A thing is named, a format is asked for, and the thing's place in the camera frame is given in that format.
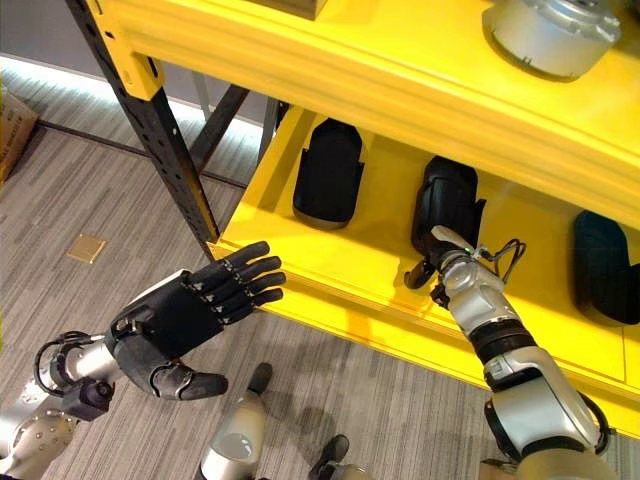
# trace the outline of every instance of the yellow shelf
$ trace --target yellow shelf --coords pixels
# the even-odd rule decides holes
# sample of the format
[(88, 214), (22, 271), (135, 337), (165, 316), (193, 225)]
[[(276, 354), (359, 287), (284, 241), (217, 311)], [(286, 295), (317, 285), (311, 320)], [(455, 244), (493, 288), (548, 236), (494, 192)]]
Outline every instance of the yellow shelf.
[(622, 39), (563, 83), (523, 72), (489, 46), (481, 21), (489, 0), (329, 0), (316, 21), (239, 0), (101, 1), (136, 52), (640, 229), (640, 22), (624, 0), (610, 3)]
[[(283, 260), (285, 298), (270, 310), (333, 334), (483, 385), (480, 362), (449, 313), (425, 287), (402, 284), (420, 256), (410, 242), (415, 195), (430, 155), (375, 136), (369, 143), (356, 214), (324, 232), (300, 223), (292, 194), (300, 151), (324, 117), (292, 109), (218, 244), (216, 255), (268, 239)], [(570, 300), (570, 225), (580, 209), (479, 172), (488, 203), (481, 241), (492, 248), (516, 236), (528, 250), (507, 293), (538, 343), (580, 388), (602, 400), (614, 425), (640, 436), (640, 327), (605, 328)], [(632, 255), (640, 232), (626, 229)]]

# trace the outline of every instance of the black cable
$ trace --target black cable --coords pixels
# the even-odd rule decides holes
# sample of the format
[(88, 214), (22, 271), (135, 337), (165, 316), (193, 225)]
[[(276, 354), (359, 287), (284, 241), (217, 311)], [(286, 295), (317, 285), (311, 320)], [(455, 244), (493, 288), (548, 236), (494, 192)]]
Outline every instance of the black cable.
[(64, 392), (62, 390), (49, 388), (44, 384), (44, 382), (42, 381), (42, 377), (40, 376), (40, 360), (42, 359), (42, 355), (49, 347), (52, 347), (54, 345), (60, 345), (60, 342), (57, 340), (47, 342), (42, 347), (40, 347), (38, 353), (36, 353), (36, 358), (33, 362), (33, 379), (35, 380), (36, 385), (38, 385), (49, 395), (53, 395), (54, 397), (63, 397)]
[(40, 375), (40, 361), (42, 360), (42, 356), (44, 355), (44, 352), (46, 352), (50, 347), (53, 347), (54, 345), (70, 344), (80, 346), (86, 345), (88, 343), (93, 343), (90, 335), (78, 330), (71, 330), (69, 332), (63, 333), (62, 335), (59, 335), (54, 340), (51, 340), (40, 347), (33, 361), (33, 379), (36, 382), (36, 385), (38, 385), (49, 395), (53, 395), (54, 397), (63, 397), (64, 392), (62, 390), (57, 388), (50, 388), (42, 381), (42, 376)]
[(500, 277), (500, 259), (511, 250), (514, 250), (514, 252), (513, 256), (511, 257), (511, 262), (509, 262), (509, 266), (507, 267), (507, 271), (502, 277), (502, 281), (504, 283), (507, 283), (509, 277), (511, 276), (513, 268), (516, 266), (516, 263), (518, 263), (518, 261), (527, 251), (527, 244), (521, 242), (517, 238), (513, 238), (509, 240), (506, 245), (502, 247), (498, 252), (496, 252), (495, 255), (490, 256), (490, 260), (493, 261), (494, 272), (498, 277)]
[(591, 410), (593, 415), (598, 421), (598, 427), (600, 430), (600, 438), (598, 438), (598, 444), (596, 445), (596, 454), (600, 455), (605, 452), (609, 447), (611, 441), (611, 435), (615, 434), (615, 429), (609, 427), (609, 422), (606, 415), (600, 409), (598, 404), (587, 397), (584, 393), (578, 392), (582, 397), (582, 401), (587, 405), (587, 408)]

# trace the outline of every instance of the gray carpet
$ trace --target gray carpet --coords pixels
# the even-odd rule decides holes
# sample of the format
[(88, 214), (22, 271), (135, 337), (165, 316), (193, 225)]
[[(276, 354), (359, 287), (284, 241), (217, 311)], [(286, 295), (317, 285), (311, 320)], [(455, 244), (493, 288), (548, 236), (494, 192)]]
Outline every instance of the gray carpet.
[[(203, 182), (224, 228), (242, 191)], [(108, 240), (94, 265), (65, 256), (80, 232)], [(42, 128), (0, 191), (0, 245), (4, 407), (43, 342), (69, 329), (103, 331), (142, 289), (206, 263), (146, 159)], [(229, 327), (186, 361), (226, 374), (229, 392), (172, 403), (122, 379), (109, 414), (81, 424), (45, 478), (192, 478), (207, 440), (261, 361), (271, 362), (275, 375), (265, 395), (259, 476), (305, 478), (323, 443), (339, 432), (351, 439), (346, 461), (378, 479), (475, 479), (480, 460), (500, 458), (483, 419), (486, 392), (274, 315)], [(616, 438), (607, 460), (622, 479), (640, 478), (640, 443)]]
[[(0, 58), (0, 67), (2, 83), (42, 120), (143, 149), (106, 83), (103, 87), (89, 80), (91, 88), (81, 90), (76, 83), (61, 85), (59, 79), (41, 75), (37, 66), (31, 68), (38, 76), (30, 75), (28, 67), (16, 67), (11, 59)], [(187, 109), (172, 106), (185, 142), (191, 145), (204, 125), (204, 116), (200, 112), (184, 114)], [(257, 165), (262, 129), (239, 121), (232, 125), (205, 171), (246, 184)]]

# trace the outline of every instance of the black metal upright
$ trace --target black metal upright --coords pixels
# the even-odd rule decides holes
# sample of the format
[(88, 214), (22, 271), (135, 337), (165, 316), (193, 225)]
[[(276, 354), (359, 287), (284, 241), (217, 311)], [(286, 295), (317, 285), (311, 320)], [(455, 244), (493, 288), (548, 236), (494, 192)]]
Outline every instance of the black metal upright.
[[(164, 90), (160, 88), (150, 101), (129, 95), (85, 0), (66, 2), (185, 221), (206, 254), (213, 258), (206, 242), (215, 242), (220, 233)], [(148, 60), (155, 72), (153, 60)]]

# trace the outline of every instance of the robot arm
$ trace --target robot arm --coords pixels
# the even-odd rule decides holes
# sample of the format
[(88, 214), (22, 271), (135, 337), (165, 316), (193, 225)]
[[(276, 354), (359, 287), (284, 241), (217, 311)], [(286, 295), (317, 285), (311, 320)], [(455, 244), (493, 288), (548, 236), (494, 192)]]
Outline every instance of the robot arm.
[[(277, 257), (266, 242), (250, 245), (202, 270), (182, 270), (127, 305), (104, 335), (68, 332), (36, 355), (34, 376), (0, 413), (0, 475), (39, 479), (69, 444), (80, 420), (106, 413), (115, 380), (126, 375), (154, 396), (193, 400), (222, 394), (224, 376), (196, 372), (180, 357), (282, 297)], [(44, 351), (56, 347), (47, 367)]]
[[(608, 441), (604, 415), (536, 345), (504, 297), (503, 280), (480, 263), (480, 257), (491, 255), (447, 228), (434, 227), (432, 234), (438, 242), (429, 262), (439, 273), (432, 296), (451, 312), (484, 365), (493, 392), (485, 415), (500, 449), (522, 462), (518, 478), (556, 478), (553, 475), (567, 474), (567, 469), (571, 475), (585, 475), (575, 478), (616, 478), (595, 456)], [(587, 403), (599, 418), (599, 428)]]

